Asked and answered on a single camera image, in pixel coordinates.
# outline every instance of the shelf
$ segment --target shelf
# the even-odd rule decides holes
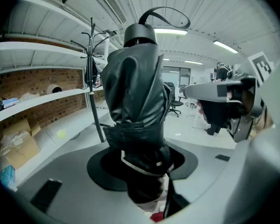
[[[97,112],[98,118],[101,118],[107,114],[109,110],[97,109]],[[93,122],[94,118],[91,108],[85,108],[55,121],[44,129],[56,144],[62,145]]]
[[[98,109],[98,118],[103,117],[108,112],[107,109]],[[42,129],[35,136],[41,151],[15,170],[15,185],[20,185],[42,162],[93,122],[91,109],[85,108]],[[57,136],[57,132],[61,130],[65,133],[64,137]]]
[[[81,57],[86,58],[86,54],[42,43],[0,42],[0,71],[48,66],[84,68],[86,59]],[[95,57],[94,60],[97,64],[106,64],[102,59]]]
[[[84,21],[43,0],[18,0],[3,29],[6,37],[46,38],[70,45],[73,45],[70,43],[73,39],[84,46],[88,45],[85,39],[87,35],[81,32],[91,33],[91,27]],[[104,38],[103,35],[97,35],[95,42]],[[113,50],[117,49],[111,43],[109,46]]]
[[[72,151],[76,151],[79,149],[91,147],[101,143],[97,129],[95,125],[90,125],[86,127],[83,131],[81,131],[80,135],[68,141],[64,144],[60,149],[57,150],[58,155],[63,155]]]
[[[38,98],[27,100],[20,104],[13,105],[7,109],[0,111],[0,121],[4,120],[10,116],[13,116],[14,114],[20,113],[24,110],[37,106],[37,105],[41,105],[43,103],[47,103],[49,101],[68,97],[71,95],[77,95],[77,94],[82,94],[82,93],[87,93],[87,92],[89,92],[89,88],[87,88],[86,90],[73,89],[73,90],[62,91],[62,92],[53,93],[53,94],[49,94],[49,95],[43,95]]]

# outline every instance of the red object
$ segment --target red object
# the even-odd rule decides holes
[[[160,211],[158,213],[152,214],[150,219],[152,219],[154,222],[160,222],[160,221],[164,220],[163,215],[164,215],[164,212]]]

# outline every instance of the cardboard box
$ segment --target cardboard box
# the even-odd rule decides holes
[[[15,140],[8,146],[0,149],[0,156],[6,157],[8,162],[18,169],[25,162],[40,152],[40,149],[34,139],[34,136],[40,132],[41,128],[39,124],[30,128],[27,119],[24,119],[7,129],[3,130],[3,135],[12,135],[14,133],[20,133],[27,131],[28,133],[21,138]]]

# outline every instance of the office chair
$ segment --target office chair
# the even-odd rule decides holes
[[[175,107],[183,105],[183,102],[181,102],[181,97],[179,97],[179,101],[175,100],[175,87],[172,82],[164,82],[164,84],[168,85],[170,90],[172,91],[171,108],[169,109],[168,113],[174,112],[177,117],[179,117],[176,112],[179,112],[179,114],[181,114],[182,112],[180,110],[176,110]]]

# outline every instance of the ceiling light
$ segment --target ceiling light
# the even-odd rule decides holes
[[[235,49],[233,49],[233,48],[231,48],[231,47],[229,47],[229,46],[223,44],[222,42],[219,42],[218,40],[215,40],[215,41],[214,41],[214,44],[216,44],[216,45],[218,45],[218,46],[220,46],[220,47],[223,47],[223,48],[225,48],[225,49],[227,49],[227,50],[229,50],[229,51],[231,51],[231,52],[233,52],[233,53],[238,53],[238,51],[236,51]]]
[[[158,29],[158,28],[155,28],[154,31],[156,33],[169,33],[169,34],[178,34],[178,35],[186,35],[188,32],[188,31],[184,31],[184,30]]]
[[[192,64],[196,64],[196,65],[202,65],[203,64],[201,62],[192,62],[192,61],[185,61],[185,63],[192,63]]]

